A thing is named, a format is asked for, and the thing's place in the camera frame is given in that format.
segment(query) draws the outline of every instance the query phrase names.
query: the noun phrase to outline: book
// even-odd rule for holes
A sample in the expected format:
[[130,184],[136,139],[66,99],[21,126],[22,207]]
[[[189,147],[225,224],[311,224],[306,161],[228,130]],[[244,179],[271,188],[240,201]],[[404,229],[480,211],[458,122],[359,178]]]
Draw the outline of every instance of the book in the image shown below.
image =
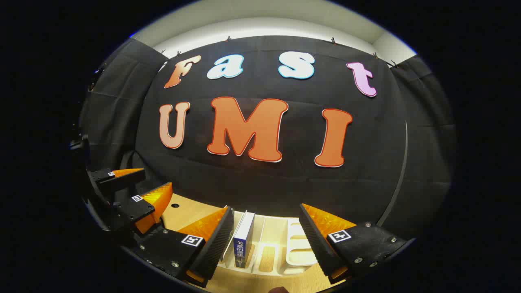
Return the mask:
[[246,268],[246,261],[252,247],[253,221],[255,213],[245,212],[241,223],[237,226],[237,232],[233,237],[233,254],[235,266]]

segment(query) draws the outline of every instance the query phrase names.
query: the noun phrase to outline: white wall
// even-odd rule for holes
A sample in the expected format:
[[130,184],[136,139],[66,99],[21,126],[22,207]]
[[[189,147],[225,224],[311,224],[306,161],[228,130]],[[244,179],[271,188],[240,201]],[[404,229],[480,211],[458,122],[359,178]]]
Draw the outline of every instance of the white wall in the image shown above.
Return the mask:
[[416,52],[409,46],[387,31],[374,42],[373,46],[376,49],[378,57],[389,63],[394,61],[398,64],[416,55]]
[[331,41],[331,37],[334,37],[335,42],[339,44],[369,54],[374,52],[378,56],[381,54],[372,44],[337,29],[303,20],[273,17],[243,18],[213,23],[177,35],[154,46],[154,49],[159,52],[165,50],[163,54],[172,58],[177,55],[177,51],[188,52],[197,47],[224,41],[228,36],[238,39],[260,35],[304,36],[325,41]]

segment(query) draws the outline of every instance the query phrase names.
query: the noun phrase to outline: pink letter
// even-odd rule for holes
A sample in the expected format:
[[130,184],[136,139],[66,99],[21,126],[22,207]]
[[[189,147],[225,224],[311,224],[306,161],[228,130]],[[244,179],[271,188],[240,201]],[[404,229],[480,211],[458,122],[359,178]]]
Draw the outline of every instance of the pink letter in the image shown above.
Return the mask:
[[367,77],[373,78],[373,74],[370,71],[365,70],[362,63],[355,62],[347,63],[346,65],[349,69],[353,70],[353,75],[355,77],[355,83],[358,90],[366,96],[375,96],[376,90],[375,88],[369,86],[369,82],[367,80]]
[[159,107],[159,138],[161,142],[170,149],[177,149],[183,144],[184,139],[184,119],[187,110],[190,108],[190,103],[180,102],[176,105],[177,111],[177,125],[176,136],[172,137],[168,133],[168,120],[170,112],[172,112],[172,105],[163,105]]

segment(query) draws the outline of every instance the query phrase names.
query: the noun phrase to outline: book spine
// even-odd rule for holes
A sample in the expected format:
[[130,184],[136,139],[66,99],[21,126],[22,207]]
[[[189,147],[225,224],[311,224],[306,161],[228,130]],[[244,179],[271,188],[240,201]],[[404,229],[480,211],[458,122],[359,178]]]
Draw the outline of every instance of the book spine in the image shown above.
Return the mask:
[[233,251],[235,254],[235,266],[246,267],[246,241],[244,239],[233,239]]

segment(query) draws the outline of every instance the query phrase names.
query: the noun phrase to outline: black fabric backdrop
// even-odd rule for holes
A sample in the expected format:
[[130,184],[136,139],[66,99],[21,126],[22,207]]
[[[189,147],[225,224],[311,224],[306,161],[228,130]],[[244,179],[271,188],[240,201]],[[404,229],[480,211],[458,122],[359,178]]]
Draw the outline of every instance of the black fabric backdrop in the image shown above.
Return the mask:
[[79,125],[89,135],[93,170],[118,169],[122,156],[134,149],[145,94],[167,58],[153,48],[128,39],[104,62],[88,92]]
[[[306,80],[280,76],[278,57],[286,51],[313,55],[314,75]],[[156,58],[157,52],[144,52],[147,54],[154,56],[159,69],[163,59]],[[243,73],[231,79],[208,79],[206,73],[215,60],[230,54],[244,56]],[[181,83],[164,89],[175,64],[196,55],[201,55],[201,61],[181,77]],[[359,92],[346,67],[350,62],[360,62],[373,73],[369,84],[377,90],[375,97]],[[118,67],[131,68],[125,62]],[[147,181],[138,184],[137,192],[171,181],[175,193],[211,205],[298,216],[298,205],[306,203],[353,222],[376,222],[397,189],[404,163],[406,120],[405,175],[383,226],[405,238],[416,236],[432,219],[449,186],[447,157],[454,150],[454,133],[453,127],[439,125],[452,123],[450,111],[440,85],[419,58],[390,69],[384,61],[354,48],[309,38],[259,36],[185,52],[170,59],[155,77],[150,68],[144,77],[128,81],[120,73],[126,72],[123,69],[106,70],[100,82],[104,78],[112,87],[140,84],[141,91],[132,92],[137,101],[132,109],[120,108],[113,101],[108,105],[90,102],[85,104],[83,120],[95,121],[85,133],[106,143],[103,151],[98,148],[96,166],[146,169]],[[147,78],[152,77],[147,88]],[[247,152],[242,156],[233,151],[226,156],[208,153],[214,126],[210,102],[218,96],[236,98],[245,118],[262,99],[289,104],[280,127],[281,162],[255,161]],[[173,150],[159,139],[159,107],[179,102],[190,102],[191,107],[183,145]],[[353,117],[342,152],[345,162],[339,168],[314,164],[326,130],[321,115],[325,108],[337,108]],[[175,111],[170,114],[171,135],[176,131],[176,115]]]

